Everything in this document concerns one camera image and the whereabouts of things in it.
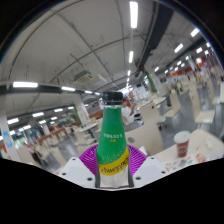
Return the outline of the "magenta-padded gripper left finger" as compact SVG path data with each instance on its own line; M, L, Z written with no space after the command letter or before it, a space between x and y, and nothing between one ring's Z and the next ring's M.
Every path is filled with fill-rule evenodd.
M97 146L89 147L79 157L71 157L59 177L84 188L99 188L100 175L96 155Z

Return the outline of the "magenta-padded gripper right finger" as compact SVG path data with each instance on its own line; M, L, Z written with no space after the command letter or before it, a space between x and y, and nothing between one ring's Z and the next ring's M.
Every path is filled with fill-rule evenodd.
M168 175L168 171L154 156L147 156L129 145L128 184L140 188Z

